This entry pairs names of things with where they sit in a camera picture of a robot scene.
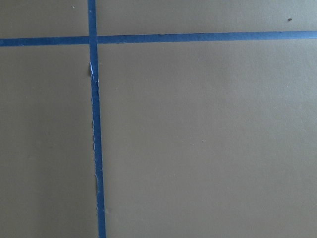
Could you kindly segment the brown paper table cover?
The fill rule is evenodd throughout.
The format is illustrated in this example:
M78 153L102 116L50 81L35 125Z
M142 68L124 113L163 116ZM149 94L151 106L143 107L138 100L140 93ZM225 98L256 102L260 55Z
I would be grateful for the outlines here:
M3 238L314 238L314 0L3 0Z

